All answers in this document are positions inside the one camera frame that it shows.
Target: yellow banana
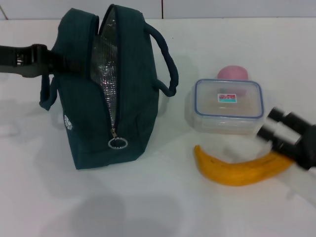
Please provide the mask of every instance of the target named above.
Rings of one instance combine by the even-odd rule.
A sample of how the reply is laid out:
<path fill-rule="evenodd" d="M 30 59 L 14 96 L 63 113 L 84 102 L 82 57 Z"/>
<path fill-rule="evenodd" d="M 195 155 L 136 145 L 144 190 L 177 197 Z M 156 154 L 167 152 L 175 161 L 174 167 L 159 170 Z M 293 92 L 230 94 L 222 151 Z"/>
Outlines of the yellow banana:
<path fill-rule="evenodd" d="M 293 163 L 289 158 L 275 152 L 242 163 L 223 162 L 203 152 L 200 146 L 195 146 L 194 153 L 204 176 L 230 186 L 243 186 L 268 179 L 285 171 Z"/>

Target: lunch bag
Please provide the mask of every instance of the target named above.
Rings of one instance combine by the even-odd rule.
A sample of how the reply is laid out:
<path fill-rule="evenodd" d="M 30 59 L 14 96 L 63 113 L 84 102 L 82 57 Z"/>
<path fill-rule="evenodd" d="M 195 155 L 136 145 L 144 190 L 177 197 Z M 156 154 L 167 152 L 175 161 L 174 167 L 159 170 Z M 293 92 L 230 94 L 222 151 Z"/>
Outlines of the lunch bag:
<path fill-rule="evenodd" d="M 40 105 L 60 96 L 76 169 L 136 160 L 145 151 L 158 113 L 159 90 L 176 94 L 177 68 L 162 35 L 137 10 L 111 5 L 99 18 L 71 9 L 62 18 L 52 52 L 81 61 L 83 74 L 42 76 Z M 157 78 L 152 36 L 170 72 Z"/>

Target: container label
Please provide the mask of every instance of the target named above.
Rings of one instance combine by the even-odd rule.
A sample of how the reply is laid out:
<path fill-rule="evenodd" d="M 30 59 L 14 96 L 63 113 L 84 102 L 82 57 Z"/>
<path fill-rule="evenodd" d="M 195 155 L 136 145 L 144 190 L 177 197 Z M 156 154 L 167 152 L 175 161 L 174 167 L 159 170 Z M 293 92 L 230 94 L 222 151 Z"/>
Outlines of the container label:
<path fill-rule="evenodd" d="M 219 103 L 237 103 L 236 94 L 218 94 Z"/>

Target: pink object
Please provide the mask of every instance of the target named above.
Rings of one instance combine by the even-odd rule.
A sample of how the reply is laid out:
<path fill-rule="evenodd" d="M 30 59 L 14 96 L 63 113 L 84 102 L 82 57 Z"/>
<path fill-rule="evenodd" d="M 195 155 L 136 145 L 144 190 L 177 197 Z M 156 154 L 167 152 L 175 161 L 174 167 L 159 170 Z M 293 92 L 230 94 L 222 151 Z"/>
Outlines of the pink object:
<path fill-rule="evenodd" d="M 227 66 L 219 71 L 217 79 L 226 80 L 249 80 L 248 72 L 240 66 Z"/>

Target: white table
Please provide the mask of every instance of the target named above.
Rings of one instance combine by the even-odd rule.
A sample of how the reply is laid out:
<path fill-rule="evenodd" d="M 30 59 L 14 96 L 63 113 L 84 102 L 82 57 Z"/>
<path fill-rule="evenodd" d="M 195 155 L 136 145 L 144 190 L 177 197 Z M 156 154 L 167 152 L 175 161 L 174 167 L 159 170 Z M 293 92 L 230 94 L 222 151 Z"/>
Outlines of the white table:
<path fill-rule="evenodd" d="M 151 140 L 137 161 L 76 171 L 59 100 L 48 113 L 38 105 L 40 78 L 0 75 L 0 235 L 315 236 L 313 173 L 293 166 L 238 188 L 205 179 L 194 145 L 232 161 L 254 159 L 265 144 L 254 136 L 197 133 L 185 120 L 185 104 L 196 80 L 240 65 L 261 84 L 267 111 L 279 106 L 316 122 L 316 18 L 148 22 L 165 36 L 180 84 L 174 98 L 161 97 Z M 0 21 L 0 45 L 51 48 L 58 24 Z M 158 76 L 168 83 L 156 45 L 154 51 Z"/>

